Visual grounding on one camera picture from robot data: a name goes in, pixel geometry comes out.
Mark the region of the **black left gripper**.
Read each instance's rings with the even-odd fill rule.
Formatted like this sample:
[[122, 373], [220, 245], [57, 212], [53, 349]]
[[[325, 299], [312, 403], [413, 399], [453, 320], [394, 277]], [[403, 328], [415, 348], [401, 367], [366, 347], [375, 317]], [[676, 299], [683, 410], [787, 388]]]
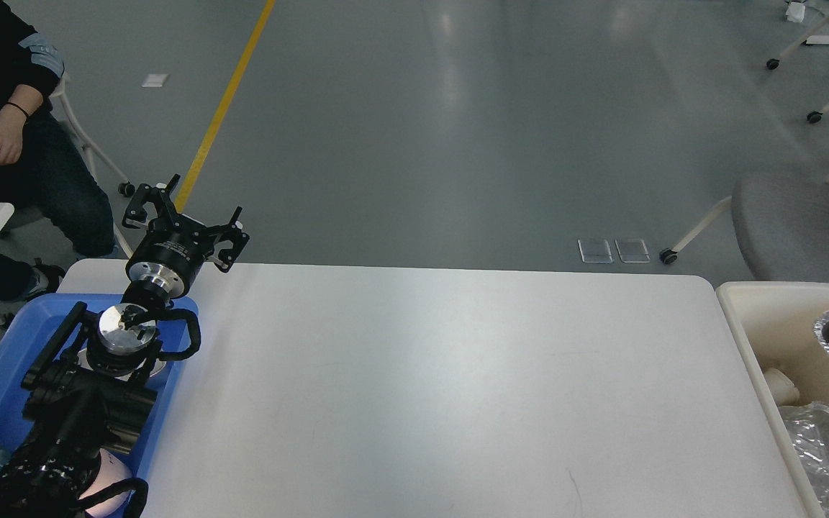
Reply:
[[157, 186], [141, 183], [124, 210], [123, 227], [147, 232], [126, 263], [126, 297], [184, 297], [204, 262], [227, 274], [249, 242], [239, 220], [242, 206], [227, 223], [207, 227], [205, 239], [182, 232], [181, 214], [170, 198], [180, 180], [175, 174]]

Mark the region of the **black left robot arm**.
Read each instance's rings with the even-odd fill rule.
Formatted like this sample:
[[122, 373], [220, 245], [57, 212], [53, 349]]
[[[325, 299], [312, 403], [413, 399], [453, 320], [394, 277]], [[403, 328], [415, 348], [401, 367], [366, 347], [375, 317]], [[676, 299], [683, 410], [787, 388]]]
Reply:
[[121, 299], [97, 312], [77, 301], [21, 379], [32, 427], [0, 468], [0, 517], [89, 517], [114, 498], [125, 517], [142, 515], [144, 478], [95, 489], [101, 454], [134, 450], [158, 402], [153, 368], [200, 350], [199, 319], [175, 300], [205, 263], [230, 271], [250, 239], [240, 207], [212, 226], [178, 212], [170, 195], [179, 181], [136, 188], [122, 223], [146, 233], [126, 263]]

